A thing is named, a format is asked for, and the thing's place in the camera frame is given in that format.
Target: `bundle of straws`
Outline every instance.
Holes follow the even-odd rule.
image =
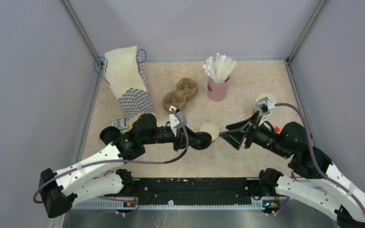
[[[205,72],[215,83],[224,83],[229,78],[230,74],[236,68],[237,62],[233,61],[232,58],[227,57],[226,55],[220,55],[220,53],[216,54],[216,61],[213,64],[213,57],[209,57],[206,60],[207,64],[204,64],[202,67],[205,69]]]

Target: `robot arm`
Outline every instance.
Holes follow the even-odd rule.
[[[228,131],[220,133],[219,136],[237,150],[239,150],[243,144],[244,148],[247,149],[252,143],[255,143],[285,159],[292,157],[288,167],[300,176],[316,183],[327,192],[327,195],[331,196],[332,199],[335,199],[336,202],[339,203],[340,207],[337,207],[338,205],[336,203],[332,203],[329,205],[330,209],[328,211],[323,210],[322,212],[332,218],[332,208],[337,207],[337,216],[335,216],[335,218],[339,220],[339,214],[341,213],[340,209],[345,208],[346,214],[348,214],[349,218],[352,220],[350,221],[348,219],[348,222],[360,222],[365,224],[365,215],[356,201],[350,197],[350,194],[347,194],[344,190],[329,180],[324,179],[316,170],[308,150],[307,135],[304,127],[296,122],[291,122],[286,124],[280,133],[276,133],[260,124],[262,120],[263,117],[260,116],[259,112],[256,112],[247,120],[227,125],[226,129]],[[334,179],[349,189],[350,193],[354,194],[365,208],[365,193],[349,181],[338,170],[331,159],[320,149],[313,147],[313,150],[317,164],[322,172],[329,178]],[[277,193],[288,195],[301,202],[306,202],[306,204],[318,210],[321,209],[319,204],[322,202],[324,205],[324,201],[328,199],[326,198],[327,195],[321,195],[319,192],[307,190],[297,184],[296,187],[299,187],[299,190],[293,191],[295,188],[285,186],[285,184],[287,184],[287,178],[285,178],[285,176],[281,176],[280,172],[275,172],[277,172],[275,174],[275,179],[269,180],[269,183],[275,186]],[[262,175],[263,172],[260,174],[261,180],[265,180]],[[319,198],[318,204],[314,202],[318,201],[314,197],[321,197]]]
[[[170,126],[157,127],[154,115],[143,114],[133,123],[132,129],[124,134],[115,127],[105,128],[100,134],[100,139],[107,145],[104,149],[74,165],[56,171],[47,169],[41,173],[38,192],[42,201],[35,200],[37,193],[34,201],[43,203],[48,217],[55,218],[70,210],[73,204],[87,199],[106,194],[128,193],[133,178],[127,170],[118,170],[107,177],[94,177],[144,154],[145,144],[173,143],[176,151],[185,148],[187,142],[182,127],[186,124],[186,119],[178,109],[176,115],[182,123],[172,114]],[[202,150],[210,146],[210,134],[194,133],[188,127],[185,128],[191,147]]]

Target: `white cup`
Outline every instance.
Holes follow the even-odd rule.
[[[209,133],[212,136],[212,142],[219,137],[219,128],[212,123],[204,123],[199,131]]]
[[[259,111],[260,114],[263,114],[263,111],[262,111],[261,107],[258,107],[257,103],[260,99],[262,99],[264,97],[267,97],[270,101],[272,101],[273,103],[276,103],[276,99],[272,95],[270,95],[270,94],[260,94],[260,95],[257,96],[257,98],[255,98],[255,103],[254,103],[254,106],[253,106],[254,113],[256,111]]]

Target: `gray floor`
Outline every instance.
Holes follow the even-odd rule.
[[[252,210],[140,210],[122,218],[103,210],[71,210],[64,228],[323,228],[314,209],[291,200],[276,217]],[[326,228],[335,223],[322,214]]]

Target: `paper bag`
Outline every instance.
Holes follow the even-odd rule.
[[[115,49],[105,53],[106,78],[124,112],[128,128],[144,113],[154,113],[150,88],[137,47]]]

